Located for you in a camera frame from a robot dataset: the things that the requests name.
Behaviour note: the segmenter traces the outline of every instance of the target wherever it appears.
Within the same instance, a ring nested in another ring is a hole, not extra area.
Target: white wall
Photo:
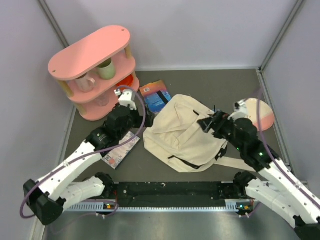
[[[320,1],[305,2],[265,78],[297,176],[320,197]]]
[[[138,70],[259,67],[297,0],[46,0],[70,44],[131,32]]]
[[[37,1],[3,2],[0,32],[0,238],[26,240],[23,184],[57,164],[72,105],[48,73],[62,46]]]

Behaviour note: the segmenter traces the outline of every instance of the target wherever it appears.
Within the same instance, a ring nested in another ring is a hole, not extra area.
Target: pink oval shelf top
[[[81,77],[128,46],[130,32],[123,26],[105,26],[54,55],[50,74],[58,80]]]

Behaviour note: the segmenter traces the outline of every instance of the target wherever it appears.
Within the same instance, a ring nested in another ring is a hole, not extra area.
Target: beige backpack
[[[197,120],[213,113],[190,96],[175,95],[144,132],[145,149],[179,173],[202,172],[213,164],[254,171],[243,160],[223,157],[227,141],[214,138],[213,130],[202,131]]]

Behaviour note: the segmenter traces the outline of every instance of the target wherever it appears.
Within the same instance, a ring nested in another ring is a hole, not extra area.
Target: pink shelf
[[[136,67],[136,61],[134,57],[127,58],[126,54],[122,51],[112,57],[112,61],[115,66],[116,74],[110,80],[103,80],[98,74],[91,71],[90,77],[95,79],[96,86],[90,92],[82,92],[79,90],[75,81],[69,82],[69,87],[73,91],[74,95],[69,99],[78,104],[89,103],[92,100],[99,97],[101,94],[106,92],[108,89],[119,83],[121,80],[133,73]]]
[[[134,79],[132,88],[135,91],[139,90],[140,82],[138,78]],[[118,97],[115,95],[114,90],[116,87],[110,88],[107,92],[109,94],[109,103],[106,106],[99,106],[94,101],[84,104],[84,108],[87,113],[85,115],[81,115],[84,119],[88,121],[97,121],[104,118],[114,106],[118,103]]]
[[[76,79],[128,46],[129,31],[118,25],[103,27],[54,55],[49,73],[58,80]]]

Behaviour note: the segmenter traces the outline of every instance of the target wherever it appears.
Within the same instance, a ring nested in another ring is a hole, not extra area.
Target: green mug
[[[112,79],[116,75],[116,68],[111,58],[98,65],[96,69],[100,78],[105,80]]]

